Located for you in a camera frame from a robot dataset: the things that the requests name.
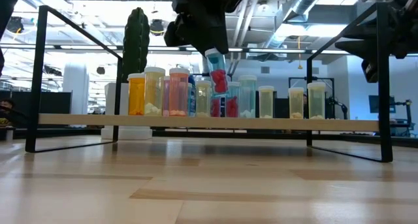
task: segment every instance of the wooden shelf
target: wooden shelf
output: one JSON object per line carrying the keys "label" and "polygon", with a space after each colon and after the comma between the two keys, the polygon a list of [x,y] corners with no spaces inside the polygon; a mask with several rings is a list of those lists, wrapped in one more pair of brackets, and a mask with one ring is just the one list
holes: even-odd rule
{"label": "wooden shelf", "polygon": [[107,116],[39,114],[39,124],[124,125],[150,127],[194,127],[216,129],[294,129],[322,131],[379,131],[378,121],[291,120],[244,118],[189,118],[153,116]]}

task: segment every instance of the metal frame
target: metal frame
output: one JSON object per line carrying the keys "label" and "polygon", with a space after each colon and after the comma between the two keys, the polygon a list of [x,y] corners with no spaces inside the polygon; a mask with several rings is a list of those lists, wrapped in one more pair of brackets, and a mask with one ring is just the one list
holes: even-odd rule
{"label": "metal frame", "polygon": [[[35,49],[34,44],[11,44],[11,43],[0,43],[0,45],[3,48],[9,48],[9,49],[25,49],[25,50],[33,50]],[[113,50],[122,51],[123,46],[122,45],[108,45],[108,47],[111,47]],[[45,50],[55,50],[58,51],[68,51],[68,50],[82,50],[82,51],[89,51],[89,52],[97,52],[101,51],[99,49],[99,46],[97,45],[85,45],[85,44],[54,44],[54,45],[46,45]],[[194,47],[166,47],[166,46],[149,46],[148,51],[151,54],[157,54],[158,52],[161,53],[171,53],[171,52],[197,52],[197,49]],[[313,54],[315,50],[299,50],[299,49],[283,49],[283,48],[229,48],[230,53],[241,53],[241,54],[260,54],[260,53],[266,53],[266,54]],[[339,50],[325,50],[324,54],[327,55],[350,55],[349,53],[345,51],[339,51]]]}
{"label": "metal frame", "polygon": [[321,54],[322,51],[327,49],[329,46],[334,44],[338,39],[340,39],[346,31],[349,31],[356,25],[359,25],[363,20],[369,17],[376,11],[377,17],[377,42],[376,42],[376,52],[378,60],[378,89],[379,89],[379,132],[380,132],[380,150],[381,150],[381,159],[363,157],[360,155],[353,155],[350,153],[339,152],[336,150],[330,150],[326,148],[320,148],[317,146],[312,146],[312,131],[307,131],[306,145],[309,148],[324,150],[327,152],[339,153],[342,155],[348,155],[352,157],[357,157],[361,159],[367,159],[377,162],[391,162],[393,161],[393,151],[392,151],[392,142],[391,142],[391,129],[389,125],[389,50],[388,44],[388,26],[389,26],[389,8],[387,3],[378,2],[368,8],[363,12],[358,18],[352,21],[339,35],[329,40],[324,46],[322,46],[318,51],[312,54],[307,60],[306,76],[307,83],[312,83],[312,61],[315,57]]}
{"label": "metal frame", "polygon": [[41,84],[42,84],[42,73],[44,67],[44,53],[45,53],[45,42],[46,42],[46,28],[47,28],[47,19],[48,13],[52,13],[54,16],[70,25],[72,28],[76,29],[82,35],[87,37],[89,40],[93,41],[95,44],[99,45],[107,52],[112,54],[118,59],[118,71],[116,76],[116,97],[115,97],[115,111],[114,114],[118,115],[120,111],[120,91],[121,91],[121,76],[122,76],[122,57],[120,57],[115,51],[111,50],[109,47],[104,45],[93,35],[90,35],[87,31],[84,31],[77,24],[72,22],[70,19],[59,13],[57,10],[47,6],[42,5],[39,7],[38,14],[38,26],[37,26],[37,41],[35,45],[35,59],[33,62],[33,75],[32,75],[32,88],[31,88],[31,109],[29,111],[29,122],[27,125],[27,136],[25,150],[26,152],[39,153],[39,152],[50,152],[55,150],[65,150],[70,148],[79,148],[86,146],[96,146],[101,144],[114,143],[118,141],[119,126],[113,126],[113,141],[111,142],[100,142],[94,144],[86,144],[79,146],[68,146],[68,147],[58,147],[58,148],[48,148],[42,150],[36,150],[36,141],[37,141],[37,130],[38,130],[38,120],[39,120],[39,107],[40,107],[40,93],[41,93]]}
{"label": "metal frame", "polygon": [[[240,139],[277,139],[277,140],[306,140],[306,134],[304,133],[268,133],[263,132],[256,133],[228,133],[228,132],[193,132],[193,131],[164,131],[164,129],[156,129],[153,132],[153,136],[163,137],[191,137],[191,138],[240,138]],[[314,140],[335,140],[335,141],[347,141],[347,142],[361,142],[367,144],[380,144],[380,137],[372,135],[351,135],[351,134],[314,134],[312,135]],[[392,142],[395,146],[402,146],[408,148],[418,149],[418,138],[405,138],[405,137],[392,137]]]}
{"label": "metal frame", "polygon": [[[306,77],[289,77],[289,88],[292,87],[292,83],[291,83],[292,80],[307,80],[307,78]],[[332,89],[332,100],[335,101],[335,79],[334,78],[320,78],[320,77],[313,76],[312,80],[330,80],[331,83],[332,83],[331,86],[329,86],[329,84],[326,83],[326,82],[324,82],[324,83]],[[331,107],[332,107],[332,116],[333,116],[333,118],[335,118],[335,105],[333,104]]]}

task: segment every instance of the wall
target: wall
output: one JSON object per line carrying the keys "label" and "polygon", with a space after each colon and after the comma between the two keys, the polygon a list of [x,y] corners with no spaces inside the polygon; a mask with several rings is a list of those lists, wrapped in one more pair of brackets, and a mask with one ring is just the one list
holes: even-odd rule
{"label": "wall", "polygon": [[[328,77],[334,78],[335,99],[347,107],[349,102],[349,85],[348,85],[348,69],[347,56],[338,58],[336,61],[328,64]],[[335,117],[337,119],[344,119],[344,114],[339,106],[335,108]]]}
{"label": "wall", "polygon": [[368,96],[378,94],[378,85],[366,81],[361,62],[359,57],[347,56],[350,119],[377,120],[378,115],[370,113]]}
{"label": "wall", "polygon": [[[378,94],[378,85],[366,81],[361,69],[362,59],[345,56],[328,65],[328,76],[335,78],[335,94],[349,108],[351,120],[377,120],[378,114],[370,113],[369,95]],[[412,122],[418,122],[418,57],[389,58],[390,89],[395,101],[412,101]],[[391,118],[406,119],[406,107],[397,106]]]}
{"label": "wall", "polygon": [[[289,89],[289,77],[305,77],[306,61],[302,61],[303,69],[298,69],[299,62],[294,61],[266,61],[261,63],[254,60],[241,60],[235,70],[233,81],[238,81],[238,77],[245,74],[255,75],[257,77],[257,87],[274,86],[277,91],[277,98],[287,98]],[[270,67],[269,74],[261,74],[261,67]],[[322,65],[321,61],[313,61],[313,67],[319,67],[318,77],[327,77],[327,66]],[[304,87],[306,82],[301,80],[295,87]]]}

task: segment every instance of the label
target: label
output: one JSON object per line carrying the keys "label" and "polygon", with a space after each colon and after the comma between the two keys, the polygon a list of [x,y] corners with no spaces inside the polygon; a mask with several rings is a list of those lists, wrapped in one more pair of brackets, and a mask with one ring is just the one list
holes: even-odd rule
{"label": "label", "polygon": [[225,97],[221,97],[221,117],[226,117],[226,100]]}
{"label": "label", "polygon": [[195,117],[196,114],[196,88],[191,88],[189,92],[189,116]]}

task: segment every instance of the cactus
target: cactus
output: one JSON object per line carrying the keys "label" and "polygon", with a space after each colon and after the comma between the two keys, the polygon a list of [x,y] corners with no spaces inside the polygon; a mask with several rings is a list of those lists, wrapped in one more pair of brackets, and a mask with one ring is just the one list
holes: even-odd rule
{"label": "cactus", "polygon": [[125,26],[123,38],[122,82],[128,83],[129,74],[144,72],[148,45],[150,44],[150,25],[141,8],[132,10]]}

